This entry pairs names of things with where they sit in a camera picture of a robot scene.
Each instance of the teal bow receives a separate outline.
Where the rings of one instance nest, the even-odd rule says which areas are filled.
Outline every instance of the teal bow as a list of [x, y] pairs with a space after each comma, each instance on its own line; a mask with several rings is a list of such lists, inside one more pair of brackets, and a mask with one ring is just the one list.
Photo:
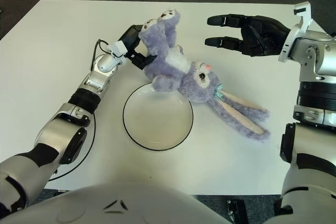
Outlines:
[[217, 88], [215, 89], [215, 97], [220, 100], [222, 99], [222, 96], [223, 96], [223, 94], [220, 93], [220, 90], [222, 89], [222, 87], [223, 87], [223, 84], [219, 84]]

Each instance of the round plate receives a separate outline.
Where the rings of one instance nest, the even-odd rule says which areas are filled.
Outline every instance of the round plate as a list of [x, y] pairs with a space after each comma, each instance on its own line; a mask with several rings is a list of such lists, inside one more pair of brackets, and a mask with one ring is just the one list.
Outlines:
[[193, 109], [178, 91], [157, 92], [150, 83], [136, 89], [127, 99], [123, 121], [137, 144], [164, 151], [178, 146], [189, 135]]

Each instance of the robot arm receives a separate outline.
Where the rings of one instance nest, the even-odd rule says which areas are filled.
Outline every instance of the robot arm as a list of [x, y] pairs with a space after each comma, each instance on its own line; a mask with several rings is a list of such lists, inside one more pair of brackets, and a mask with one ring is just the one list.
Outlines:
[[333, 223], [336, 219], [336, 38], [307, 30], [310, 4], [295, 6], [301, 17], [292, 30], [266, 17], [220, 15], [209, 25], [241, 28], [243, 40], [208, 38], [208, 46], [245, 55], [279, 55], [298, 62], [300, 89], [293, 118], [282, 136], [280, 156], [290, 163], [277, 217], [267, 223]]
[[114, 44], [109, 54], [93, 62], [91, 72], [76, 92], [39, 132], [35, 147], [0, 163], [0, 219], [29, 206], [62, 164], [72, 163], [85, 141], [92, 115], [106, 93], [110, 79], [126, 58], [144, 68], [155, 57], [146, 58], [134, 51], [139, 44], [138, 30], [131, 26]]

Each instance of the white table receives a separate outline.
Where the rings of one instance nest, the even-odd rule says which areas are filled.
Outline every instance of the white table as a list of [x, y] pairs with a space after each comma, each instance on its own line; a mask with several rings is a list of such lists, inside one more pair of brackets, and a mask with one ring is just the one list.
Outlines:
[[[167, 8], [176, 8], [182, 15], [177, 41], [185, 54], [210, 64], [227, 91], [270, 111], [270, 119], [263, 124], [271, 132], [270, 140], [259, 143], [244, 138], [206, 104], [193, 103], [194, 124], [181, 145], [165, 152], [141, 148], [128, 137], [122, 110], [130, 93], [148, 79], [129, 63], [112, 78], [96, 111], [91, 153], [74, 172], [46, 188], [73, 190], [113, 180], [140, 180], [187, 194], [279, 194], [289, 167], [279, 157], [281, 135], [286, 123], [293, 121], [299, 65], [280, 63], [277, 56], [251, 58], [206, 47], [204, 39], [241, 37], [239, 29], [207, 26], [207, 17], [219, 14], [269, 16], [291, 28], [299, 21], [291, 5], [40, 1], [0, 41], [0, 161], [33, 147], [40, 128], [88, 73], [98, 38], [114, 42], [130, 25], [143, 24]], [[316, 24], [311, 29], [321, 30]], [[138, 51], [146, 52], [143, 45]], [[92, 134], [93, 124], [77, 160], [60, 167], [57, 175], [83, 158]]]

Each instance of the stuffed bunny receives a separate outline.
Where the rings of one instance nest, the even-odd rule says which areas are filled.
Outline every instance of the stuffed bunny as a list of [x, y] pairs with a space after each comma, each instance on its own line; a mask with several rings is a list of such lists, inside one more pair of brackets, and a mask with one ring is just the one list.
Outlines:
[[264, 120], [268, 111], [224, 90], [211, 67], [201, 61], [191, 62], [176, 42], [176, 24], [180, 14], [173, 9], [158, 19], [148, 20], [139, 32], [151, 55], [156, 59], [145, 67], [156, 91], [178, 90], [192, 102], [207, 102], [231, 127], [247, 137], [264, 140], [269, 132], [252, 120]]

